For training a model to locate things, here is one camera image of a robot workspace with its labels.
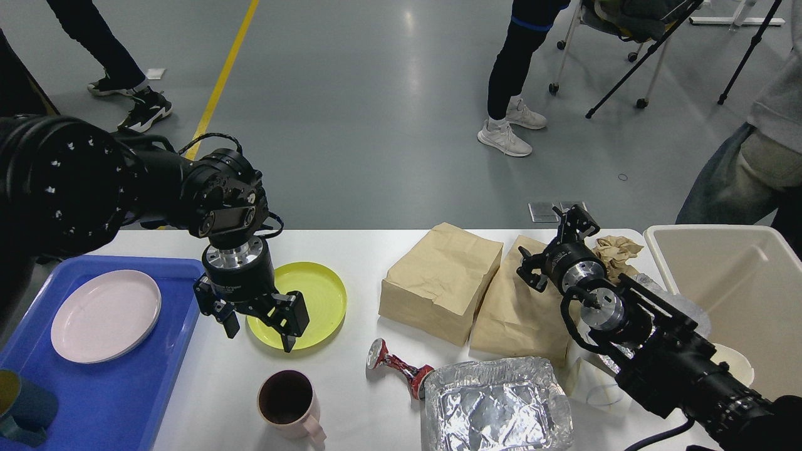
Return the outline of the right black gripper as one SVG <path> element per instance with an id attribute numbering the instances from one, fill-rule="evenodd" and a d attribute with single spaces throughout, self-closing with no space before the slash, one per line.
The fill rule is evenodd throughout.
<path id="1" fill-rule="evenodd" d="M 558 234 L 553 239 L 556 247 L 552 251 L 531 254 L 524 246 L 518 246 L 521 262 L 516 274 L 539 293 L 545 291 L 549 280 L 559 293 L 565 293 L 571 286 L 607 279 L 604 263 L 585 245 L 585 239 L 599 231 L 600 226 L 586 209 L 579 205 L 570 207 L 561 212 Z M 544 275 L 536 273 L 542 268 Z"/>

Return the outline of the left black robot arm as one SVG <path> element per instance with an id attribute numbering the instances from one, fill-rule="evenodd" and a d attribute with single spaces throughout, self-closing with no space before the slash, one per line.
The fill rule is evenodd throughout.
<path id="1" fill-rule="evenodd" d="M 275 285 L 263 174 L 240 143 L 196 162 L 161 136 L 106 132 L 67 115 L 2 119 L 2 323 L 20 304 L 37 260 L 71 259 L 120 229 L 171 226 L 208 240 L 193 285 L 200 313 L 228 337 L 238 314 L 277 331 L 290 352 L 310 323 L 300 291 Z"/>

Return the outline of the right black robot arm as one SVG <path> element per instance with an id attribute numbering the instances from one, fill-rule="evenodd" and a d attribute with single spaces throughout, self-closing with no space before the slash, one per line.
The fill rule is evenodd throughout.
<path id="1" fill-rule="evenodd" d="M 585 245 L 598 223 L 580 205 L 553 206 L 556 237 L 544 251 L 521 247 L 518 275 L 542 292 L 553 283 L 560 313 L 576 345 L 618 366 L 618 387 L 646 411 L 667 418 L 680 409 L 685 423 L 630 446 L 639 450 L 675 437 L 695 423 L 724 450 L 799 450 L 800 397 L 771 402 L 714 363 L 713 343 L 698 323 L 629 275 L 613 282 Z"/>

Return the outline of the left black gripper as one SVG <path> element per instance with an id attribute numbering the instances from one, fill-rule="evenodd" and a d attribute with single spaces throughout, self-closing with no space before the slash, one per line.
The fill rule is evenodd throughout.
<path id="1" fill-rule="evenodd" d="M 259 337 L 271 328 L 283 351 L 292 352 L 310 324 L 310 315 L 303 293 L 278 293 L 265 237 L 210 237 L 201 262 L 204 275 L 193 284 L 201 314 L 212 316 L 233 339 L 240 331 L 234 308 L 253 308 L 253 334 Z"/>

